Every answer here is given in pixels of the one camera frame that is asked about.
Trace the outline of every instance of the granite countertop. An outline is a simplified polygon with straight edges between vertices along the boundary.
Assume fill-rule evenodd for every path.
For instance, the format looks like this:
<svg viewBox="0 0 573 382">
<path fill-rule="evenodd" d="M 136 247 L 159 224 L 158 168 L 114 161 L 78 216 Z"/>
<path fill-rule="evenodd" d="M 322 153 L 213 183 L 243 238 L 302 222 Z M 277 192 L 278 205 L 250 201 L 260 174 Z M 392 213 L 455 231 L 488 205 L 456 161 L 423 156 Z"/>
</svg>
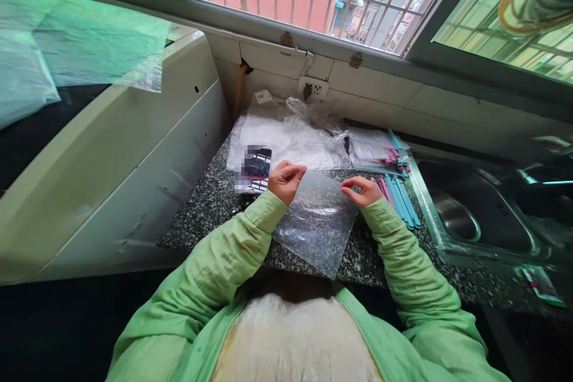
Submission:
<svg viewBox="0 0 573 382">
<path fill-rule="evenodd" d="M 229 139 L 223 143 L 167 231 L 158 240 L 159 246 L 191 251 L 209 232 L 244 210 L 254 200 L 253 196 L 234 193 L 233 173 L 226 169 L 228 152 Z M 373 176 L 370 172 L 356 170 L 330 170 L 320 173 L 339 182 L 357 175 L 366 178 Z M 411 182 L 406 180 L 405 186 L 421 221 L 421 228 L 414 230 L 420 247 L 428 254 L 438 271 L 454 286 L 463 302 L 514 312 L 573 319 L 573 295 L 565 296 L 569 309 L 561 309 L 542 302 L 527 281 L 517 274 L 502 275 L 485 269 L 468 269 L 445 264 L 438 256 Z M 272 242 L 264 265 L 274 269 L 322 276 L 276 241 Z M 337 279 L 342 282 L 387 288 L 384 265 L 376 252 L 375 242 L 362 214 L 358 214 L 350 233 Z"/>
</svg>

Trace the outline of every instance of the pink plastic stick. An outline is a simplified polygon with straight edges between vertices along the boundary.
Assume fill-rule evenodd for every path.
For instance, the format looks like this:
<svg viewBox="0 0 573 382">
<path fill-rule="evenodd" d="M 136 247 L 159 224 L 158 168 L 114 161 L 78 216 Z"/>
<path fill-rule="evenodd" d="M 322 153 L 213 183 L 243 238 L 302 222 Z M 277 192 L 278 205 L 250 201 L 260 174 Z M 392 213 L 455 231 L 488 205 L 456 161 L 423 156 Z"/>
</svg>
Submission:
<svg viewBox="0 0 573 382">
<path fill-rule="evenodd" d="M 380 193 L 381 193 L 384 197 L 386 197 L 386 196 L 384 195 L 384 191 L 382 190 L 382 188 L 380 188 L 380 184 L 378 183 L 378 181 L 377 181 L 376 179 L 374 179 L 374 178 L 370 178 L 370 180 L 371 180 L 372 182 L 374 182 L 374 183 L 378 186 L 378 189 L 380 190 Z"/>
<path fill-rule="evenodd" d="M 380 175 L 380 178 L 378 179 L 378 186 L 384 190 L 382 194 L 384 194 L 388 200 L 388 203 L 390 203 L 394 210 L 396 210 L 396 206 L 394 206 L 394 200 L 392 200 L 392 195 L 390 194 L 390 190 L 388 189 L 386 182 L 384 182 L 384 177 L 382 175 Z"/>
</svg>

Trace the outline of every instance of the electrical outlet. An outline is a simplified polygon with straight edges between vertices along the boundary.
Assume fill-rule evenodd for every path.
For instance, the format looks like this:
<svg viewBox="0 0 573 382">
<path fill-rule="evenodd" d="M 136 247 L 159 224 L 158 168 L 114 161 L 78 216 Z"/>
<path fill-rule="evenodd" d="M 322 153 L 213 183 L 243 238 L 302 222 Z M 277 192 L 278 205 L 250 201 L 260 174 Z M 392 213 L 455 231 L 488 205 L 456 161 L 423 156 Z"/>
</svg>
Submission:
<svg viewBox="0 0 573 382">
<path fill-rule="evenodd" d="M 312 87 L 312 93 L 310 93 L 310 98 L 315 100 L 326 99 L 326 94 L 328 92 L 328 82 L 321 81 L 320 79 L 310 78 L 308 76 L 301 76 L 298 80 L 298 93 L 304 94 L 304 88 L 306 85 Z"/>
</svg>

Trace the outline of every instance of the window frame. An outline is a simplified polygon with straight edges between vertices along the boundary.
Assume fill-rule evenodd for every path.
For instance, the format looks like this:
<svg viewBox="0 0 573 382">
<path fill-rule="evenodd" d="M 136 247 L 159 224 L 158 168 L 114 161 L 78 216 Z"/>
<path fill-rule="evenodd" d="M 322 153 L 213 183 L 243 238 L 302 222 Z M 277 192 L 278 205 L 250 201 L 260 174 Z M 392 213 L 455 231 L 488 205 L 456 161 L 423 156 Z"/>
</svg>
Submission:
<svg viewBox="0 0 573 382">
<path fill-rule="evenodd" d="M 438 0 L 406 49 L 404 59 L 447 70 L 467 79 L 523 94 L 525 97 L 573 106 L 573 87 L 527 70 L 476 54 L 432 43 L 432 38 L 460 0 Z"/>
<path fill-rule="evenodd" d="M 569 89 L 569 93 L 571 93 L 567 85 L 557 83 L 558 86 L 561 86 L 558 92 L 558 94 L 561 94 L 561 97 L 545 97 L 545 91 L 535 93 L 526 85 L 521 85 L 523 75 L 530 75 L 530 73 L 513 70 L 520 76 L 516 78 L 516 82 L 513 85 L 500 85 L 495 79 L 488 79 L 489 76 L 486 77 L 481 73 L 460 73 L 459 67 L 455 66 L 455 61 L 453 65 L 451 63 L 438 64 L 435 58 L 428 60 L 425 56 L 417 54 L 416 50 L 419 49 L 419 52 L 423 53 L 424 46 L 428 44 L 428 39 L 424 39 L 423 32 L 429 32 L 431 25 L 437 26 L 437 24 L 441 25 L 443 23 L 443 21 L 437 21 L 440 15 L 435 13 L 429 14 L 427 19 L 422 22 L 420 31 L 412 39 L 405 58 L 400 58 L 364 45 L 343 39 L 335 39 L 324 34 L 253 15 L 246 11 L 230 9 L 204 0 L 110 0 L 109 2 L 123 2 L 136 7 L 160 11 L 272 43 L 279 43 L 284 32 L 289 32 L 294 38 L 294 44 L 299 49 L 309 50 L 314 54 L 348 63 L 353 55 L 359 53 L 363 59 L 361 67 L 548 118 L 573 123 L 573 97 L 567 99 L 562 97 L 565 92 L 563 87 Z M 439 0 L 436 7 L 439 8 L 438 10 L 442 17 L 447 17 L 456 5 L 457 1 L 454 0 Z M 471 55 L 453 48 L 449 49 L 456 51 L 457 54 Z M 494 61 L 492 63 L 496 68 L 503 66 L 503 64 Z M 545 82 L 554 83 L 548 79 L 541 79 Z"/>
</svg>

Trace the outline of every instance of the white tile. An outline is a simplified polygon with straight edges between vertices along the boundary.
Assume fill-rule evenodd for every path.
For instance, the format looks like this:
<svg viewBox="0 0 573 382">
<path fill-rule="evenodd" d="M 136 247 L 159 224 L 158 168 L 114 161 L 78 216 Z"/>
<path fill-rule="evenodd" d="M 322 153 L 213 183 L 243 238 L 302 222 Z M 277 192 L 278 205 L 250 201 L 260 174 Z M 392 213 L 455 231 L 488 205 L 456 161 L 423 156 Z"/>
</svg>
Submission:
<svg viewBox="0 0 573 382">
<path fill-rule="evenodd" d="M 481 127 L 500 134 L 530 140 L 541 135 L 554 135 L 573 141 L 573 125 L 544 118 L 529 112 L 481 101 L 491 114 Z"/>
<path fill-rule="evenodd" d="M 478 99 L 429 85 L 423 85 L 406 108 L 466 124 L 479 124 L 488 115 Z"/>
<path fill-rule="evenodd" d="M 298 80 L 306 64 L 306 58 L 292 55 L 287 49 L 281 51 L 280 48 L 265 48 L 247 42 L 240 42 L 240 46 L 241 56 L 256 70 Z M 333 62 L 332 58 L 315 55 L 307 75 L 327 81 Z"/>
<path fill-rule="evenodd" d="M 250 98 L 254 93 L 261 90 L 268 90 L 274 97 L 288 98 L 299 97 L 298 81 L 274 73 L 262 70 L 253 70 L 245 76 L 245 93 L 243 98 Z"/>
<path fill-rule="evenodd" d="M 476 128 L 461 122 L 438 118 L 437 116 L 402 109 L 392 123 L 392 128 L 399 132 L 413 134 L 460 146 L 464 140 L 470 140 Z"/>
<path fill-rule="evenodd" d="M 388 127 L 401 110 L 400 107 L 391 104 L 336 90 L 328 91 L 328 101 L 331 100 L 339 116 L 377 127 Z"/>
<path fill-rule="evenodd" d="M 213 33 L 205 33 L 213 58 L 229 61 L 234 64 L 241 63 L 241 49 L 239 42 Z"/>
<path fill-rule="evenodd" d="M 419 82 L 388 75 L 372 69 L 354 69 L 348 63 L 335 60 L 330 74 L 330 88 L 348 94 L 405 106 L 422 86 Z"/>
<path fill-rule="evenodd" d="M 520 163 L 539 160 L 541 155 L 531 142 L 409 109 L 399 112 L 393 128 L 398 134 L 402 131 Z"/>
</svg>

